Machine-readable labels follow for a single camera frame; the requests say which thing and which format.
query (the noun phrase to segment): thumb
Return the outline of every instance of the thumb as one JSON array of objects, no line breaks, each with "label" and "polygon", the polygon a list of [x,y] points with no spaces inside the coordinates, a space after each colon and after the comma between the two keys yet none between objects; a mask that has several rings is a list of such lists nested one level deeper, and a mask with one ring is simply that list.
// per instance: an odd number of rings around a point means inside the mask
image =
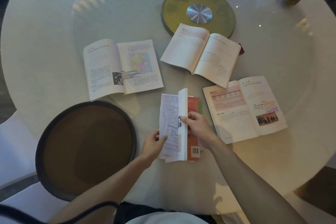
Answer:
[{"label": "thumb", "polygon": [[194,120],[189,119],[189,118],[186,117],[186,116],[181,116],[181,120],[182,120],[185,124],[187,124],[187,125],[189,125],[189,126],[191,126],[191,125],[193,124],[193,122],[194,122]]},{"label": "thumb", "polygon": [[161,137],[161,138],[159,139],[159,143],[160,143],[161,145],[163,145],[163,144],[166,142],[167,138],[168,138],[167,135]]}]

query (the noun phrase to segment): black strap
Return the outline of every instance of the black strap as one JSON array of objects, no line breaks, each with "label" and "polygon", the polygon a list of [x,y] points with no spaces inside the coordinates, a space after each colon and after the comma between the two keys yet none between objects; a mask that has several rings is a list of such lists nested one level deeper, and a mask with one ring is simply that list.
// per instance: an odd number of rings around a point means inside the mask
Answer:
[{"label": "black strap", "polygon": [[[78,216],[76,216],[76,217],[74,217],[74,218],[72,218],[68,221],[61,222],[61,223],[58,223],[58,224],[73,224],[73,223],[81,220],[82,218],[86,217],[90,213],[94,212],[95,210],[98,210],[99,208],[102,208],[102,207],[105,207],[105,206],[108,206],[108,205],[113,206],[116,209],[119,207],[119,205],[116,202],[106,201],[106,202],[100,203],[98,205],[92,206],[91,208],[85,210],[84,212],[82,212]],[[23,223],[23,224],[46,224],[46,222],[39,221],[38,219],[30,216],[29,214],[24,213],[19,209],[16,209],[14,207],[7,206],[7,205],[0,205],[0,215],[3,215],[7,218],[10,218],[12,220],[15,220],[15,221]]]}]

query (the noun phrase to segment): table surface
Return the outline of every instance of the table surface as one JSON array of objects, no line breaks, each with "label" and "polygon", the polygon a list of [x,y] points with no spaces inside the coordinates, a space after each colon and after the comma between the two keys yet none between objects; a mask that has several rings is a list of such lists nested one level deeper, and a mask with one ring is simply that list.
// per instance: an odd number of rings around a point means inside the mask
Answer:
[{"label": "table surface", "polygon": [[[231,145],[238,156],[279,193],[313,177],[336,149],[334,55],[336,18],[323,0],[291,8],[276,0],[227,0],[236,14],[231,40],[241,43],[232,80],[264,75],[283,110],[288,129]],[[82,50],[99,39],[117,43],[152,39],[157,60],[171,36],[160,18],[163,0],[10,0],[1,32],[5,80],[19,114],[38,139],[64,109],[89,100]],[[158,129],[162,93],[182,88],[202,97],[212,85],[159,61],[164,88],[113,95],[132,118],[138,151]],[[207,105],[204,115],[212,124]],[[189,213],[240,209],[212,155],[199,162],[156,160],[126,201]]]}]

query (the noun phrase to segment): book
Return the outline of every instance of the book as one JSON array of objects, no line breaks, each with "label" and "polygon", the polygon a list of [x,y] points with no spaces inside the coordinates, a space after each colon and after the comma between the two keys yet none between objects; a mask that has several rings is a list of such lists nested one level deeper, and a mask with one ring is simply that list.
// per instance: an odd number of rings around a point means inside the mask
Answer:
[{"label": "book", "polygon": [[227,88],[241,46],[220,34],[180,24],[161,61]]},{"label": "book", "polygon": [[160,135],[167,135],[168,138],[159,158],[166,162],[197,161],[200,157],[198,138],[180,117],[188,116],[191,111],[202,113],[202,99],[188,96],[187,92],[187,89],[182,89],[178,95],[161,95],[159,130]]},{"label": "book", "polygon": [[152,40],[102,39],[85,47],[83,56],[90,101],[163,87]]},{"label": "book", "polygon": [[217,135],[227,144],[287,128],[285,117],[264,76],[203,88]]}]

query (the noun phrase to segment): round gold disc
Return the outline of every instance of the round gold disc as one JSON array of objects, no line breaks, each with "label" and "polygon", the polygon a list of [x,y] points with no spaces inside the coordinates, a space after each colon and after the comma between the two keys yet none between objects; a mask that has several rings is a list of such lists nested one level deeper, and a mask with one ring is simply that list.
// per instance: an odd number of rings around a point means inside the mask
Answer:
[{"label": "round gold disc", "polygon": [[[194,4],[201,4],[209,8],[212,12],[212,18],[206,23],[197,23],[200,20],[192,20],[187,10],[190,10],[190,6]],[[226,0],[164,0],[161,19],[171,35],[174,35],[180,23],[183,23],[205,28],[210,34],[218,33],[229,37],[236,25],[235,13]]]}]

